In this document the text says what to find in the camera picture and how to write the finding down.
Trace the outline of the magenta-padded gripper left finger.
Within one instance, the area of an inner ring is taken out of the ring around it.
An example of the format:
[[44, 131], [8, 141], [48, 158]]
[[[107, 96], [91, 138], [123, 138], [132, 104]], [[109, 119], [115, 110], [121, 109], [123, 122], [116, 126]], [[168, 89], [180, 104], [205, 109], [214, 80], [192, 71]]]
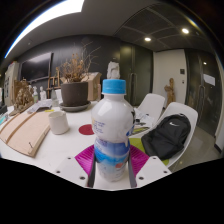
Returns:
[[74, 157], [66, 157], [56, 168], [55, 174], [79, 186], [92, 188], [95, 171], [94, 146], [91, 145]]

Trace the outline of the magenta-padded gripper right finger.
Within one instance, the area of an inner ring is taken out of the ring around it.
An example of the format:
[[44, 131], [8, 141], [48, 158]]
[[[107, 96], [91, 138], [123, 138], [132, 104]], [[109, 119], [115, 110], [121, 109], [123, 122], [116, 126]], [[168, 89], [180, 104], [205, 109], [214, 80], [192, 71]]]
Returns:
[[130, 146], [128, 171], [132, 188], [143, 187], [171, 174], [157, 156], [149, 157], [135, 146]]

